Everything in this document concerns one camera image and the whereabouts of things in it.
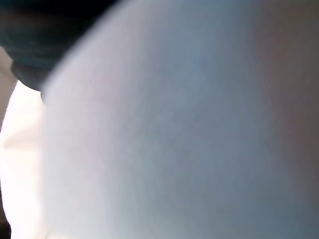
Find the dark fabric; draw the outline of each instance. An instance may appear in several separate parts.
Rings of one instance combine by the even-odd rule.
[[[0,45],[13,74],[41,91],[49,72],[94,21],[117,0],[2,0]]]

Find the white fabric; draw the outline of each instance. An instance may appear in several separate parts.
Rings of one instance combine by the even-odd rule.
[[[2,202],[11,226],[11,239],[60,239],[51,234],[43,220],[43,110],[40,93],[18,82],[0,134]]]

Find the light blue fabric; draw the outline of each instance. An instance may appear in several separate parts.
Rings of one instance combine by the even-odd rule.
[[[282,102],[264,87],[257,13],[248,1],[130,1],[80,43],[48,91],[53,228],[74,239],[319,238],[276,119]]]

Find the dark object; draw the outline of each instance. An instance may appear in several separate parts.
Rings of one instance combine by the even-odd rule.
[[[49,72],[117,0],[0,0],[0,45],[13,74],[41,91]]]

